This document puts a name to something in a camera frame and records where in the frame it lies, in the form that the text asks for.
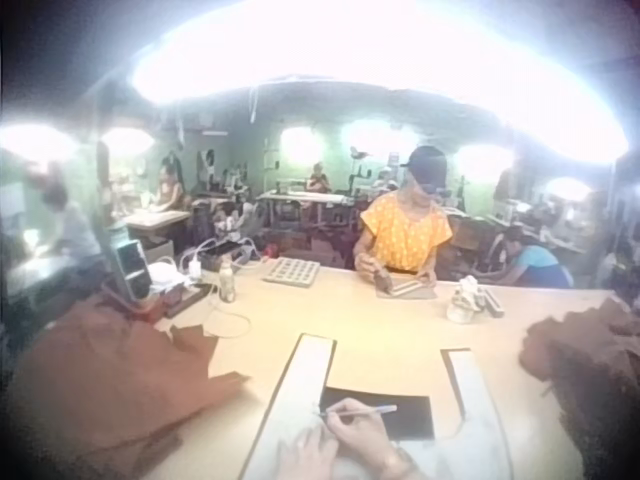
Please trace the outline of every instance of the hand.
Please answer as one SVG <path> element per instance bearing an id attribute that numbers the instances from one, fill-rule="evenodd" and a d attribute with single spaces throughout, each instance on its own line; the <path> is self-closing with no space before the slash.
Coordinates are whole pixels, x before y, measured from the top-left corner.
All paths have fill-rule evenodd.
<path id="1" fill-rule="evenodd" d="M 373 274 L 380 269 L 380 264 L 375 257 L 365 252 L 361 252 L 356 255 L 354 263 L 356 270 L 359 273 L 370 276 L 372 279 Z"/>
<path id="2" fill-rule="evenodd" d="M 330 480 L 338 441 L 318 426 L 305 430 L 288 448 L 280 445 L 276 480 Z"/>
<path id="3" fill-rule="evenodd" d="M 387 460 L 397 454 L 380 414 L 354 415 L 353 421 L 347 425 L 342 421 L 344 417 L 335 413 L 367 408 L 371 407 L 353 398 L 346 398 L 327 409 L 327 426 L 340 442 L 358 453 L 369 466 L 382 470 Z"/>
<path id="4" fill-rule="evenodd" d="M 438 278 L 436 277 L 436 272 L 433 270 L 427 270 L 426 272 L 418 272 L 416 275 L 416 279 L 422 283 L 424 283 L 427 287 L 433 288 L 438 283 Z"/>

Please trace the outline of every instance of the blue shirt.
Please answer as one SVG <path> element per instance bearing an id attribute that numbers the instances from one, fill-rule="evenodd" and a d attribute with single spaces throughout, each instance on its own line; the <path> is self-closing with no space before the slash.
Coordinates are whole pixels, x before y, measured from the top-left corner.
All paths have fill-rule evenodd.
<path id="1" fill-rule="evenodd" d="M 521 287 L 534 288 L 570 288 L 566 270 L 558 259 L 544 247 L 530 245 L 525 247 L 515 261 L 518 267 L 526 267 L 516 282 Z"/>

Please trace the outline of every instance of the cable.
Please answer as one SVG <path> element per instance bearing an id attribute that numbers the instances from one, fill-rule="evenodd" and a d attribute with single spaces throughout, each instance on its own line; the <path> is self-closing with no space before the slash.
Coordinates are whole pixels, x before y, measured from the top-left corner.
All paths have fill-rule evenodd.
<path id="1" fill-rule="evenodd" d="M 213 288 L 213 287 L 211 288 L 211 292 L 209 293 L 209 295 L 208 295 L 208 296 L 209 296 L 209 298 L 208 298 L 208 300 L 207 300 L 207 301 L 209 302 L 209 304 L 210 304 L 210 305 L 213 303 L 213 302 L 212 302 L 212 300 L 211 300 L 211 296 L 213 295 L 213 292 L 214 292 L 214 291 L 216 291 L 216 292 L 217 292 L 217 291 L 219 291 L 219 288 L 218 288 L 218 290 L 216 290 L 216 289 L 215 289 L 215 288 Z M 247 335 L 247 334 L 248 334 L 248 333 L 253 329 L 253 324 L 251 323 L 251 319 L 250 319 L 249 317 L 247 317 L 246 315 L 242 315 L 242 314 L 240 314 L 240 313 L 227 312 L 227 311 L 225 311 L 225 310 L 222 310 L 222 309 L 220 308 L 220 302 L 221 302 L 221 300 L 220 300 L 220 298 L 218 297 L 218 301 L 217 301 L 217 302 L 215 302 L 215 303 L 213 303 L 213 305 L 212 305 L 212 307 L 211 307 L 211 310 L 209 310 L 209 314 L 208 314 L 208 315 L 207 315 L 207 317 L 205 318 L 204 322 L 202 322 L 202 324 L 203 324 L 203 329 L 204 329 L 205 333 L 209 333 L 209 334 L 211 334 L 211 335 L 214 335 L 214 336 L 216 336 L 216 337 L 218 337 L 218 338 L 222 338 L 222 339 L 224 339 L 224 340 L 231 340 L 231 339 L 234 339 L 234 338 L 240 338 L 240 337 L 244 337 L 245 335 Z M 214 333 L 214 332 L 211 332 L 211 331 L 207 330 L 207 329 L 205 328 L 205 325 L 206 325 L 207 323 L 209 323 L 209 320 L 211 319 L 211 315 L 213 315 L 213 313 L 214 313 L 215 311 L 218 311 L 218 312 L 220 312 L 220 313 L 222 313 L 222 314 L 224 314 L 224 315 L 229 315 L 229 316 L 231 316 L 231 317 L 237 317 L 237 318 L 241 318 L 241 319 L 243 319 L 243 320 L 247 323 L 247 328 L 246 328 L 246 330 L 245 330 L 245 331 L 243 331 L 243 332 L 240 332 L 240 333 L 239 333 L 239 334 L 237 334 L 237 335 L 218 335 L 218 334 L 216 334 L 216 333 Z"/>
<path id="2" fill-rule="evenodd" d="M 194 247 L 191 247 L 191 248 L 190 248 L 190 249 L 188 249 L 186 252 L 184 252 L 184 253 L 182 254 L 182 257 L 180 257 L 180 262 L 178 262 L 178 265 L 179 265 L 179 267 L 180 267 L 180 270 L 181 270 L 182 272 L 184 272 L 184 260 L 185 260 L 189 255 L 191 255 L 192 253 L 195 253 L 194 257 L 195 257 L 195 258 L 198 258 L 198 254 L 200 253 L 200 250 L 201 250 L 202 248 L 204 248 L 204 246 L 205 246 L 205 245 L 207 245 L 208 243 L 211 243 L 211 242 L 215 242 L 215 243 L 217 244 L 218 239 L 217 239 L 217 238 L 215 238 L 215 237 L 211 237 L 211 238 L 209 238 L 209 239 L 205 240 L 204 242 L 202 242 L 202 243 L 201 243 L 200 245 L 198 245 L 197 247 L 195 247 L 195 248 L 194 248 Z"/>
<path id="3" fill-rule="evenodd" d="M 247 242 L 249 243 L 249 246 L 253 249 L 253 252 L 255 252 L 256 256 L 258 257 L 258 264 L 257 265 L 244 265 L 242 263 L 238 263 L 237 261 L 233 261 L 231 263 L 234 266 L 236 266 L 238 268 L 242 268 L 244 270 L 254 270 L 256 268 L 260 268 L 262 266 L 262 255 L 260 255 L 260 252 L 256 248 L 256 244 L 253 243 L 253 240 L 251 240 L 251 238 L 249 238 L 249 237 L 244 237 L 244 238 L 241 238 L 240 240 L 238 240 L 238 243 L 241 244 L 241 245 L 242 244 L 246 244 Z"/>
<path id="4" fill-rule="evenodd" d="M 169 255 L 164 255 L 160 258 L 157 258 L 156 261 L 153 263 L 160 263 L 163 260 L 169 260 L 169 263 L 173 265 L 176 268 L 176 270 L 178 269 L 178 267 L 176 266 L 176 261 L 173 258 L 171 258 Z"/>

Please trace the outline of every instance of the cap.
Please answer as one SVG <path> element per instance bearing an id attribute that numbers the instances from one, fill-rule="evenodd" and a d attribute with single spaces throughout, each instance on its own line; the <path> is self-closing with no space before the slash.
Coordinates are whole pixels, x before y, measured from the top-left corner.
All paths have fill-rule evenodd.
<path id="1" fill-rule="evenodd" d="M 430 189 L 444 188 L 447 182 L 447 157 L 436 147 L 423 145 L 409 156 L 406 167 L 418 184 Z"/>

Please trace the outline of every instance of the wall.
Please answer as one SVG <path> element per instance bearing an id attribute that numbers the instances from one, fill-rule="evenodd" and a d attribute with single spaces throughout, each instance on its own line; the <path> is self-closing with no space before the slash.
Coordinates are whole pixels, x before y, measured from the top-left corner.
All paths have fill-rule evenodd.
<path id="1" fill-rule="evenodd" d="M 180 149 L 175 135 L 165 133 L 155 136 L 156 143 L 145 153 L 133 157 L 112 157 L 110 161 L 111 171 L 133 173 L 137 165 L 146 161 L 147 174 L 145 178 L 132 175 L 139 190 L 156 192 L 158 189 L 158 174 L 160 164 L 171 150 L 176 152 L 182 164 L 182 175 L 185 189 L 191 191 L 197 182 L 197 155 L 199 151 L 214 149 L 216 153 L 216 166 L 220 174 L 230 164 L 229 140 L 227 137 L 210 137 L 198 132 L 187 132 L 184 137 L 184 147 Z"/>
<path id="2" fill-rule="evenodd" d="M 453 102 L 436 99 L 428 105 L 410 106 L 402 102 L 381 101 L 375 95 L 347 99 L 317 98 L 313 88 L 307 88 L 305 95 L 261 97 L 258 104 L 256 121 L 249 122 L 248 113 L 242 108 L 233 116 L 229 125 L 231 162 L 249 165 L 249 183 L 254 193 L 263 191 L 266 175 L 266 188 L 275 187 L 275 181 L 283 178 L 307 178 L 312 170 L 313 159 L 287 158 L 280 150 L 270 155 L 268 164 L 280 160 L 280 169 L 263 171 L 265 141 L 269 149 L 280 149 L 280 135 L 287 128 L 310 127 L 323 145 L 322 162 L 334 190 L 348 187 L 348 178 L 352 173 L 352 159 L 349 153 L 350 142 L 345 138 L 345 128 L 354 122 L 394 124 L 413 131 L 418 144 L 432 144 L 440 148 L 449 158 L 448 186 L 455 193 L 462 172 L 455 164 L 454 154 L 458 148 L 468 143 L 499 140 L 500 132 L 495 119 L 487 120 L 482 115 L 461 115 L 456 112 Z M 424 107 L 420 113 L 412 112 Z M 408 151 L 401 155 L 404 163 Z M 372 170 L 371 180 L 356 180 L 356 185 L 370 185 L 379 170 L 387 164 L 388 155 L 377 155 L 360 162 L 363 172 Z M 466 206 L 472 215 L 482 215 L 493 207 L 493 191 L 496 182 L 488 184 L 474 183 L 465 190 Z"/>

